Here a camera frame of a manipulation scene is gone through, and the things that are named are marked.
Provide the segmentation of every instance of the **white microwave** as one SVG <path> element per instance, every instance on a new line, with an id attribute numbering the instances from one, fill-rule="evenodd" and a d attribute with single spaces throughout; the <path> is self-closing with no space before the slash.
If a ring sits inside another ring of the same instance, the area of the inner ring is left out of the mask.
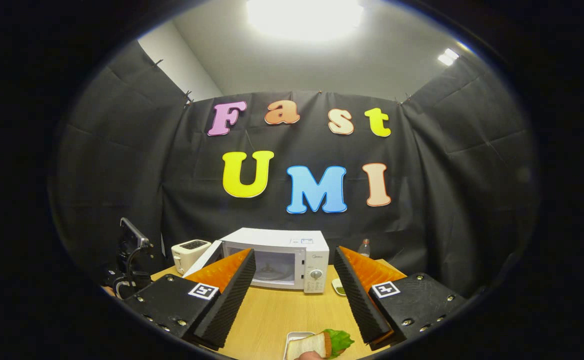
<path id="1" fill-rule="evenodd" d="M 321 231 L 240 228 L 212 242 L 183 278 L 221 258 L 254 249 L 253 287 L 322 293 L 326 289 L 330 250 Z"/>

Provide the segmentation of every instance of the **wooden table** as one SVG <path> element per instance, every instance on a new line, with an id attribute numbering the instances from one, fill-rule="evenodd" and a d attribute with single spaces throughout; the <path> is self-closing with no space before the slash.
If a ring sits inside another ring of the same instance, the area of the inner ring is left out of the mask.
<path id="1" fill-rule="evenodd" d="M 383 259 L 377 262 L 394 269 Z M 155 273 L 152 280 L 166 274 L 181 276 L 173 266 Z M 282 360 L 288 333 L 317 333 L 324 329 L 347 331 L 354 340 L 338 360 L 360 359 L 388 348 L 385 346 L 372 351 L 363 342 L 348 299 L 338 295 L 332 287 L 332 280 L 336 278 L 338 275 L 334 265 L 329 265 L 325 292 L 322 294 L 251 286 L 245 294 L 225 346 L 218 352 L 238 360 Z"/>

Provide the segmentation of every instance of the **microwave control panel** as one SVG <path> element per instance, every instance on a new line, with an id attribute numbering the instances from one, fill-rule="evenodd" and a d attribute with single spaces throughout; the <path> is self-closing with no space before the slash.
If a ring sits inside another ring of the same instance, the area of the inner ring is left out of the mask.
<path id="1" fill-rule="evenodd" d="M 305 256 L 303 292 L 321 294 L 326 289 L 328 251 L 308 251 Z"/>

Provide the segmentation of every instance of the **black fabric backdrop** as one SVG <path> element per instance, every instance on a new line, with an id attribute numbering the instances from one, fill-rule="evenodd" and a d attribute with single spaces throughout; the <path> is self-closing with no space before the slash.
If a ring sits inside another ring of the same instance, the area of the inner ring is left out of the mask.
<path id="1" fill-rule="evenodd" d="M 293 100 L 301 119 L 268 125 L 267 105 Z M 207 136 L 214 105 L 246 101 L 230 133 Z M 169 248 L 214 240 L 242 227 L 321 230 L 331 249 L 370 239 L 373 258 L 410 274 L 425 271 L 470 296 L 507 269 L 528 239 L 539 202 L 535 149 L 525 116 L 498 78 L 460 57 L 399 105 L 369 96 L 317 91 L 248 93 L 184 107 L 183 92 L 138 43 L 105 68 L 62 130 L 52 178 L 66 247 L 86 268 L 111 260 L 118 220 L 130 218 L 160 246 L 142 259 L 150 272 L 171 264 Z M 381 108 L 392 130 L 379 137 L 363 112 Z M 328 128 L 345 109 L 354 132 Z M 269 150 L 265 191 L 234 198 L 222 186 L 222 155 L 242 151 L 241 182 L 254 180 L 254 151 Z M 369 207 L 364 164 L 386 164 L 389 205 Z M 347 210 L 286 212 L 286 169 L 307 166 L 318 181 L 342 166 Z"/>

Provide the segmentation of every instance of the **finger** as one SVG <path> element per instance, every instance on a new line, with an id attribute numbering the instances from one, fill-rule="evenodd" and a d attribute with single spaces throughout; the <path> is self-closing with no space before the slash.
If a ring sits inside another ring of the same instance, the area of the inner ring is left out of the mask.
<path id="1" fill-rule="evenodd" d="M 298 357 L 298 360 L 324 360 L 316 351 L 306 351 Z"/>

